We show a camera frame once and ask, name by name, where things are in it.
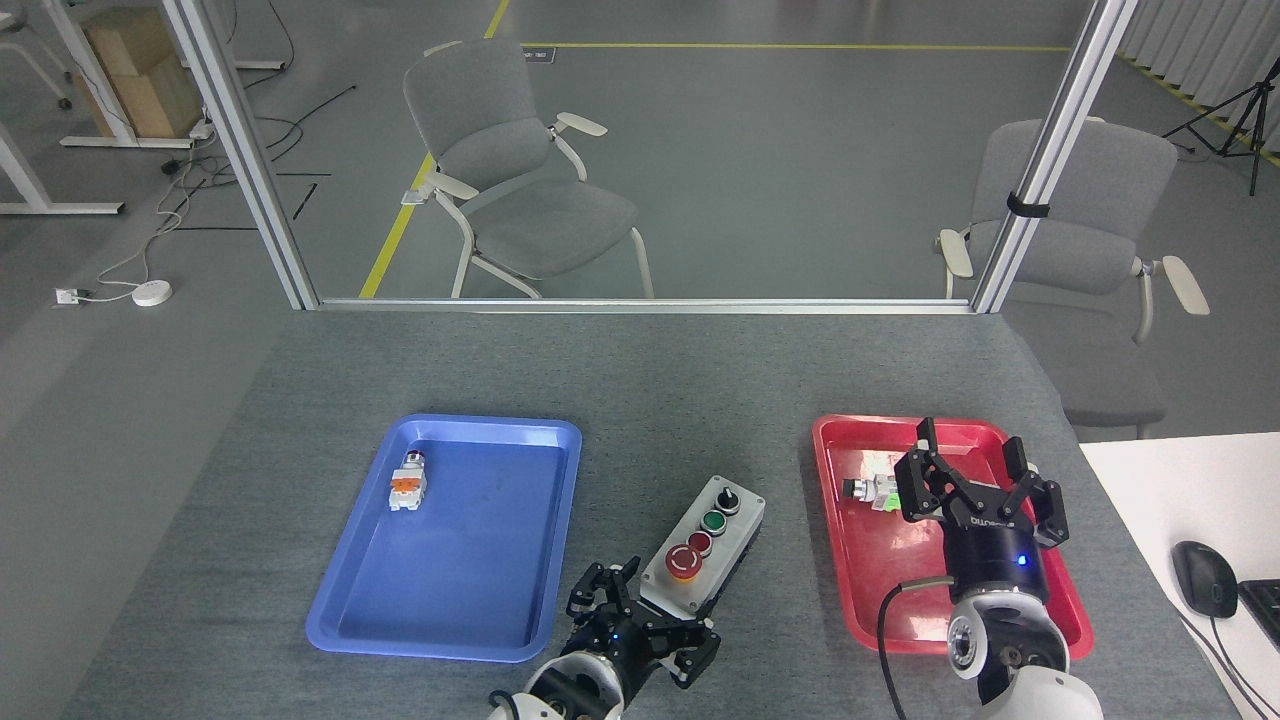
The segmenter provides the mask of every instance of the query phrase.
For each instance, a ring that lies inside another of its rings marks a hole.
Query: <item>gray chair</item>
[[[1009,192],[1027,167],[1039,120],[1010,123],[987,142],[972,223],[942,231],[936,249],[947,264],[947,296],[955,278],[973,277],[969,258],[991,256],[1007,213]],[[1138,346],[1151,332],[1152,277],[1167,277],[1181,306],[1207,315],[1208,305],[1187,265],[1175,256],[1146,261],[1137,256],[1142,234],[1172,174],[1178,154],[1167,141],[1142,131],[1091,119],[1079,138],[1019,266],[1015,283],[1108,295],[1138,278],[1142,314],[1137,332],[1110,313],[1057,302],[1009,300],[1001,313],[1023,336],[1057,387],[1074,425],[1147,425],[1165,416],[1156,378]],[[972,283],[963,283],[972,290]]]
[[[644,295],[653,297],[644,240],[635,228],[636,206],[588,184],[581,158],[562,135],[573,128],[599,137],[605,128],[570,113],[543,126],[518,44],[479,40],[433,47],[404,73],[404,99],[435,169],[402,202],[434,197],[462,229],[453,297],[462,296],[471,265],[541,297],[529,281],[580,268],[628,236]],[[500,195],[475,211],[460,209],[481,192],[541,168],[552,147],[573,164],[576,181],[540,178],[497,191]]]

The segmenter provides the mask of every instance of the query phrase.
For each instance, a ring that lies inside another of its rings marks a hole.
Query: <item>gray tablecloth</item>
[[[1064,486],[1062,555],[1097,644],[1073,674],[1110,719],[1234,717],[1111,507],[1053,388],[998,316],[480,316],[291,320],[113,626],[68,717],[484,717],[521,665],[326,653],[303,620],[385,429],[412,413],[557,418],[584,447],[559,607],[591,561],[648,557],[726,475],[769,501],[689,691],[655,674],[648,717],[892,717],[876,653],[844,625],[813,421],[980,418]],[[910,717],[968,717],[972,683],[893,656]]]

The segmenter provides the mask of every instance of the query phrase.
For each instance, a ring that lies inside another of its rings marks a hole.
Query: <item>keyboard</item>
[[[1280,650],[1280,580],[1244,580],[1239,589],[1244,606]]]

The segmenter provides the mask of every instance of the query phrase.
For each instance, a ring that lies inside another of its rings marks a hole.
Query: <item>red tray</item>
[[[859,642],[876,648],[876,618],[884,594],[897,583],[945,575],[942,527],[932,520],[908,523],[901,512],[872,510],[842,497],[846,478],[893,474],[893,464],[915,445],[920,418],[827,415],[813,424],[827,530],[836,560],[836,582],[845,624]],[[982,420],[937,419],[938,450],[965,478],[1007,488],[1001,447],[1009,439]],[[1024,505],[1030,512],[1030,502]],[[1056,550],[1042,552],[1048,580],[1048,614],[1062,630],[1071,660],[1093,650],[1093,628]],[[904,593],[884,623],[888,652],[943,655],[951,618],[947,588]]]

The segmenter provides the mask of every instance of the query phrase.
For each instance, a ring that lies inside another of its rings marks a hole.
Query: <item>blue tray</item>
[[[550,638],[582,433],[559,420],[410,415],[387,432],[307,615],[320,650],[522,662]],[[392,470],[426,496],[392,512]]]

